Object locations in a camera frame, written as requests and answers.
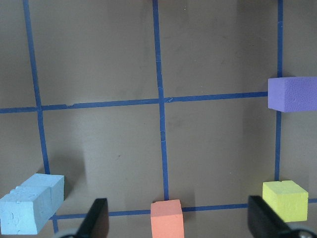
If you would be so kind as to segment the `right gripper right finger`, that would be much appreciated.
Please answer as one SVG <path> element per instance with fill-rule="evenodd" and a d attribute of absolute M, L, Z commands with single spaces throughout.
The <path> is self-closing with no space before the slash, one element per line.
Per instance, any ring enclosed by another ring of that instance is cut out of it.
<path fill-rule="evenodd" d="M 248 197 L 247 224 L 254 238 L 292 238 L 292 230 L 258 195 Z"/>

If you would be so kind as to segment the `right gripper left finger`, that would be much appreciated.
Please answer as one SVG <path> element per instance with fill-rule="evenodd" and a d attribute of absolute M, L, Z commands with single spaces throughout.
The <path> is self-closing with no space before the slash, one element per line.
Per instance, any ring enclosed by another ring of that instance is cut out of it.
<path fill-rule="evenodd" d="M 97 198 L 75 234 L 76 238 L 106 238 L 109 232 L 108 202 Z"/>

